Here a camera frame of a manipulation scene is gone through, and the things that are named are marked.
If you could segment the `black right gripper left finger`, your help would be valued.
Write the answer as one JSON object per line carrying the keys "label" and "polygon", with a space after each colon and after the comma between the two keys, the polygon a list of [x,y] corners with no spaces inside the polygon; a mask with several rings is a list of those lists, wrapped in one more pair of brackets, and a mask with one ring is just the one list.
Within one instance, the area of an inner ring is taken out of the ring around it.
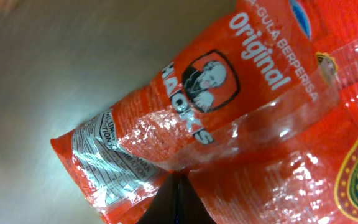
{"label": "black right gripper left finger", "polygon": [[170,174],[137,224],[175,224],[177,222],[177,190],[178,180],[175,175]]}

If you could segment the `red snack bag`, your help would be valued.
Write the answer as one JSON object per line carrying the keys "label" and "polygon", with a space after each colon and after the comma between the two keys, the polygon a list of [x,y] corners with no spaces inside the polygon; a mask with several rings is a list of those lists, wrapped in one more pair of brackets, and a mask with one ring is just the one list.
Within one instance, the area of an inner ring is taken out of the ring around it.
{"label": "red snack bag", "polygon": [[358,223],[358,1],[238,1],[51,145],[106,223],[170,174],[216,223]]}

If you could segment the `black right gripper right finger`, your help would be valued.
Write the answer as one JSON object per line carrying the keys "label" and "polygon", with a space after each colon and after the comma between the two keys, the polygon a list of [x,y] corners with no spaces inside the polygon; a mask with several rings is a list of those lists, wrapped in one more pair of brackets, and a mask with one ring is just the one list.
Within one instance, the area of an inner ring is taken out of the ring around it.
{"label": "black right gripper right finger", "polygon": [[177,223],[215,224],[186,175],[180,177],[177,193]]}

